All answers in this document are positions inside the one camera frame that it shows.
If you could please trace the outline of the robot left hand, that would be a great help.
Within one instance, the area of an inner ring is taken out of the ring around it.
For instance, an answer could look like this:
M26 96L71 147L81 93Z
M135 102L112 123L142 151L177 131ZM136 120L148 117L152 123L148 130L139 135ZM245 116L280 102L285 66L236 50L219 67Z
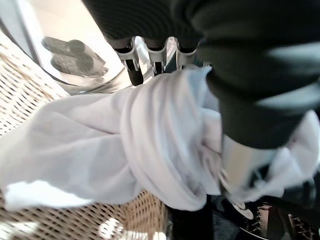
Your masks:
M223 169L229 176L320 166L320 3L317 0L86 0L115 49L140 36L176 37L212 65Z

